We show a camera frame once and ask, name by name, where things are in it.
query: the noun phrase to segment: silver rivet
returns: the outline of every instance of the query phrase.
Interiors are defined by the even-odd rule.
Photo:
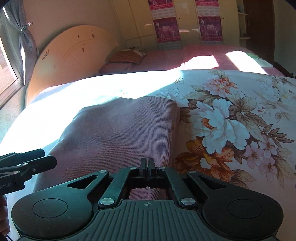
[[[183,203],[184,205],[193,205],[195,204],[195,200],[193,198],[187,197],[187,198],[183,198],[181,200],[181,203]]]
[[[106,197],[106,198],[101,199],[100,203],[102,205],[111,205],[111,204],[115,203],[115,201],[112,198]]]

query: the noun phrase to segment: curtain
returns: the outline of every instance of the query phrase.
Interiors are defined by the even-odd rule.
[[[11,0],[0,12],[0,36],[16,76],[27,85],[39,55],[28,30],[23,0]]]

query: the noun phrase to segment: cushion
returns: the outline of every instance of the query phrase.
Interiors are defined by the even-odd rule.
[[[146,54],[142,51],[136,49],[125,49],[117,52],[112,58],[109,59],[109,62],[121,62],[121,63],[135,63],[140,64],[142,58]]]

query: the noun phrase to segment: human hand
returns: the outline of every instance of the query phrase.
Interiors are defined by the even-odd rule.
[[[0,195],[0,232],[3,236],[10,232],[6,195]]]

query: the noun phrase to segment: wooden door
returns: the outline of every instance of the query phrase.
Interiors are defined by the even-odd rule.
[[[275,23],[273,0],[244,0],[246,17],[247,49],[262,59],[274,60]]]

